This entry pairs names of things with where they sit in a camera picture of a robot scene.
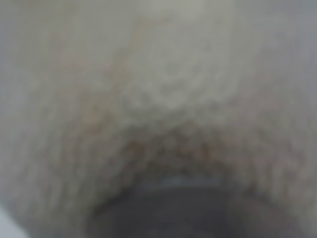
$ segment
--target white fuzzy surface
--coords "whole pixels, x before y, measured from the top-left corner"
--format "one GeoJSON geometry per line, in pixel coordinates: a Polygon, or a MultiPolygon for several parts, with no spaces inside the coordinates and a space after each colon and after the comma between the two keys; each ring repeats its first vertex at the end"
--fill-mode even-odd
{"type": "Polygon", "coordinates": [[[317,232],[317,15],[265,1],[2,0],[7,211],[85,238],[135,179],[219,174],[317,232]]]}

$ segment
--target white fur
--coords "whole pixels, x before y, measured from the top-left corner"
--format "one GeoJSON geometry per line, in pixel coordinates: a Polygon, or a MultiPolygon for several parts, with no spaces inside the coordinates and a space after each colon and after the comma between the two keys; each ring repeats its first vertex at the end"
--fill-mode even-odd
{"type": "Polygon", "coordinates": [[[85,238],[136,179],[217,174],[316,232],[316,15],[169,2],[3,0],[1,202],[32,238],[85,238]]]}

